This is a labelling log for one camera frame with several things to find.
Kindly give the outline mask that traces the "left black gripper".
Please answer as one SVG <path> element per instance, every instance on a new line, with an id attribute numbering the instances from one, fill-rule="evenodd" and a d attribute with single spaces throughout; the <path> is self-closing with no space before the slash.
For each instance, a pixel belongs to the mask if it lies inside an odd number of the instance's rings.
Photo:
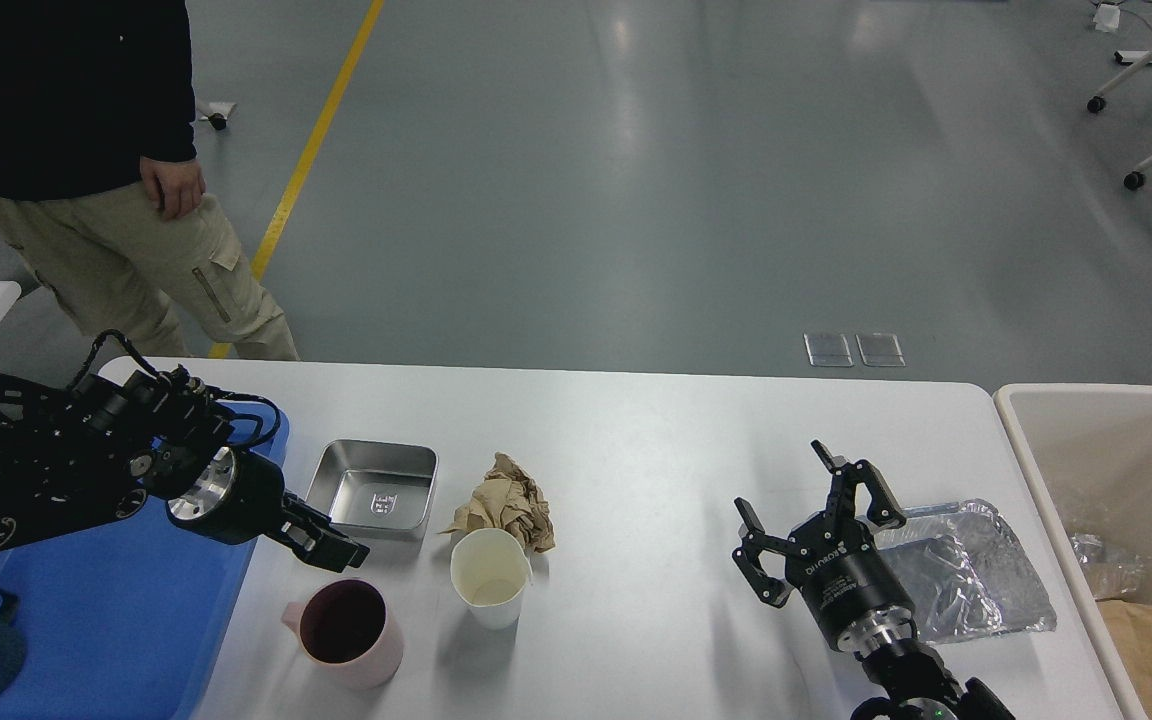
<path id="1" fill-rule="evenodd" d="M 361 568 L 366 544 L 340 532 L 329 516 L 285 492 L 282 468 L 250 450 L 217 450 L 184 495 L 166 502 L 174 526 L 221 541 L 242 544 L 266 536 L 301 562 L 342 573 Z"/>

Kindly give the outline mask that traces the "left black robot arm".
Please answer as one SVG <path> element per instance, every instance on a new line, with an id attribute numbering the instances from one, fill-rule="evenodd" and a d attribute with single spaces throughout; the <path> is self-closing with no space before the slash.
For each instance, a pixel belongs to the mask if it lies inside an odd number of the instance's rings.
<path id="1" fill-rule="evenodd" d="M 305 564 L 361 568 L 369 547 L 285 488 L 257 447 L 283 429 L 241 404 L 270 406 L 147 363 L 122 332 L 104 331 L 137 364 L 126 382 L 92 373 L 88 355 L 65 388 L 0 374 L 0 552 L 132 518 L 160 498 L 174 526 L 223 544 L 268 537 Z"/>

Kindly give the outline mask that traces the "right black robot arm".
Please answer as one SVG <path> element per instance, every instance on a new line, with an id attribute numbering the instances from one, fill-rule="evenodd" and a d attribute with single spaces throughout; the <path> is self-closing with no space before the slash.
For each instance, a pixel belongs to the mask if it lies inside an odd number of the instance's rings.
<path id="1" fill-rule="evenodd" d="M 920 642 L 914 598 L 874 539 L 876 529 L 908 521 L 881 471 L 833 455 L 818 439 L 812 448 L 831 477 L 826 506 L 790 533 L 770 535 L 745 498 L 733 501 L 742 528 L 732 560 L 751 591 L 776 609 L 799 592 L 828 647 L 850 653 L 884 689 L 861 702 L 854 719 L 1011 719 L 987 684 L 960 683 Z"/>

